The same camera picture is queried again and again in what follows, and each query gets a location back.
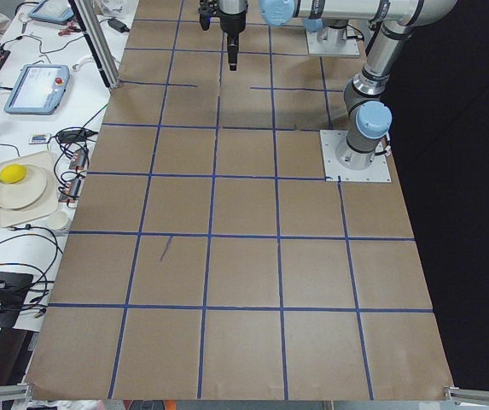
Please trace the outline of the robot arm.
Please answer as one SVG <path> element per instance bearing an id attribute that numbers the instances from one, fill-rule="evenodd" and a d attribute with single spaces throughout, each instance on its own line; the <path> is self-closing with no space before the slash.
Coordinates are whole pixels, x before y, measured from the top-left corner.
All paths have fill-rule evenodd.
<path id="1" fill-rule="evenodd" d="M 236 71 L 239 36 L 246 27 L 247 0 L 219 0 L 218 17 L 221 29 L 227 36 L 229 68 L 230 71 Z"/>
<path id="2" fill-rule="evenodd" d="M 309 20 L 367 20 L 379 22 L 362 70 L 344 89 L 350 120 L 346 140 L 335 149 L 337 161 L 352 170 L 369 167 L 379 141 L 392 123 L 390 109 L 380 102 L 390 70 L 415 28 L 439 21 L 456 5 L 446 0 L 407 1 L 260 1 L 259 9 L 270 26 L 300 17 Z"/>

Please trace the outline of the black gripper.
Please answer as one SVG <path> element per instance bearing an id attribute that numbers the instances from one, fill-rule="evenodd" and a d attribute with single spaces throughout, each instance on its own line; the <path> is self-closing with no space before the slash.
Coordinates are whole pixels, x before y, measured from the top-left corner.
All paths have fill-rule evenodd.
<path id="1" fill-rule="evenodd" d="M 246 27 L 246 15 L 247 11 L 245 9 L 238 14 L 227 14 L 221 9 L 218 10 L 221 29 L 227 34 L 227 53 L 230 71 L 237 70 L 239 53 L 238 35 L 243 32 Z"/>

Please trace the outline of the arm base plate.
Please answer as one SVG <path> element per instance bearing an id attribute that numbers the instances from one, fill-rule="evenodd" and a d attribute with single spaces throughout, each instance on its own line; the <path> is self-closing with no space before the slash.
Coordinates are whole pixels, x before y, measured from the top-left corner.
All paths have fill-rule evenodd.
<path id="1" fill-rule="evenodd" d="M 344 29 L 326 27 L 318 32 L 307 32 L 308 53 L 312 56 L 359 58 L 358 36 L 349 26 Z"/>
<path id="2" fill-rule="evenodd" d="M 374 151 L 358 153 L 347 145 L 344 130 L 322 130 L 320 139 L 325 179 L 334 182 L 391 183 L 382 143 Z"/>

